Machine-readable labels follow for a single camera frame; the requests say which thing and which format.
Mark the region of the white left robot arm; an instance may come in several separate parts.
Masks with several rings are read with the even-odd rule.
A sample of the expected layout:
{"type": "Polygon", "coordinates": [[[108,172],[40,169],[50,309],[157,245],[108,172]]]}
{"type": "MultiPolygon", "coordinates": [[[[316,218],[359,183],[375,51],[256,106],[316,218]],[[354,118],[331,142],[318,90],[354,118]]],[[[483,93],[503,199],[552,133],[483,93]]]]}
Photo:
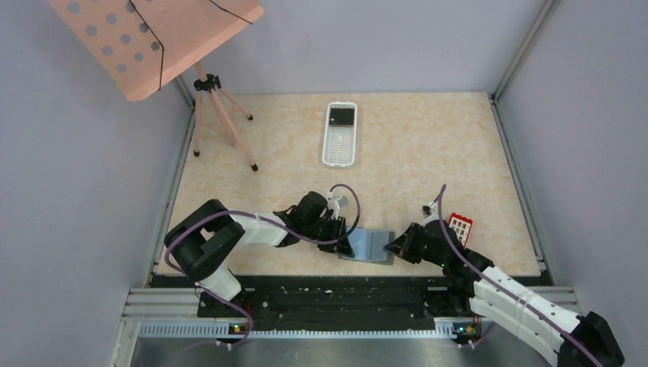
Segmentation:
{"type": "Polygon", "coordinates": [[[237,245],[283,248],[300,241],[324,252],[352,256],[348,237],[355,230],[339,215],[342,196],[308,192],[296,205],[271,214],[227,209],[220,200],[206,201],[164,238],[164,261],[190,281],[216,295],[216,306],[235,316],[245,306],[242,287],[225,260],[237,245]]]}

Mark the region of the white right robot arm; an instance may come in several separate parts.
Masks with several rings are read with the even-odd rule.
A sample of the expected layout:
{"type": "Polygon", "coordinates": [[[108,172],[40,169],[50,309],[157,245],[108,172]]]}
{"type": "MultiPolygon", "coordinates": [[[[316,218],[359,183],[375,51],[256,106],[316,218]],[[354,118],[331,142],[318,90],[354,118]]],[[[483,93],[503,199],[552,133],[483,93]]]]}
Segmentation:
{"type": "Polygon", "coordinates": [[[466,248],[462,232],[444,220],[411,224],[385,245],[409,263],[442,268],[453,289],[450,309],[486,317],[539,353],[551,366],[622,366],[626,359],[605,318],[576,313],[547,300],[466,248]]]}

